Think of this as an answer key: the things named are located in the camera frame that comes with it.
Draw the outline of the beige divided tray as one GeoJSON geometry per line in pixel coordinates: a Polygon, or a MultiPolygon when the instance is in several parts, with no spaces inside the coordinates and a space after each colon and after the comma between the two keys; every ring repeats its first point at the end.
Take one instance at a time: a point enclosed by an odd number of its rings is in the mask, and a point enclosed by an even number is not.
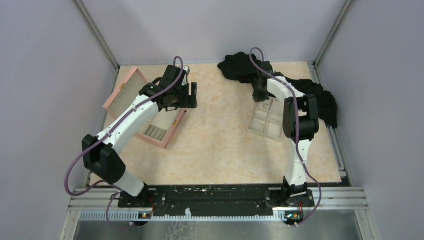
{"type": "Polygon", "coordinates": [[[274,97],[256,102],[247,131],[280,142],[284,137],[283,110],[284,104],[274,97]]]}

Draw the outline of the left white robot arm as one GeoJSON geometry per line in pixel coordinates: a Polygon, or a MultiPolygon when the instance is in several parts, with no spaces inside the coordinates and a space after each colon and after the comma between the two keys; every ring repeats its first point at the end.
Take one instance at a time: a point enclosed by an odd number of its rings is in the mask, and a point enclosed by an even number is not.
{"type": "Polygon", "coordinates": [[[146,183],[127,170],[120,153],[135,133],[162,110],[197,108],[197,83],[188,81],[189,74],[188,66],[168,65],[163,76],[145,84],[109,127],[82,140],[84,167],[129,194],[138,207],[149,203],[150,193],[145,190],[146,183]]]}

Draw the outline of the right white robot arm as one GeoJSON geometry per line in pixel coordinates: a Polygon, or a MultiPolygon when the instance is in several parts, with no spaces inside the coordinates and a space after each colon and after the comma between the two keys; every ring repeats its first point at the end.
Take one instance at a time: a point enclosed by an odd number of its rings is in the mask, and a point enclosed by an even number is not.
{"type": "Polygon", "coordinates": [[[318,101],[312,94],[297,90],[283,76],[260,74],[253,85],[253,100],[264,102],[271,96],[283,103],[282,131],[291,141],[290,163],[283,178],[281,199],[295,206],[308,191],[307,158],[320,128],[318,101]]]}

